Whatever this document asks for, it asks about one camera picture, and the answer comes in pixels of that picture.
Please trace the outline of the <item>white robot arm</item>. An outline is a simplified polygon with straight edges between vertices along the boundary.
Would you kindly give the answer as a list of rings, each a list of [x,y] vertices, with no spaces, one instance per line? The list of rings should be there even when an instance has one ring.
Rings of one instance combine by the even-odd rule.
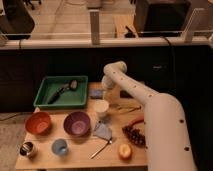
[[[179,100],[127,76],[123,61],[105,65],[103,72],[105,89],[118,84],[144,107],[148,171],[197,171]]]

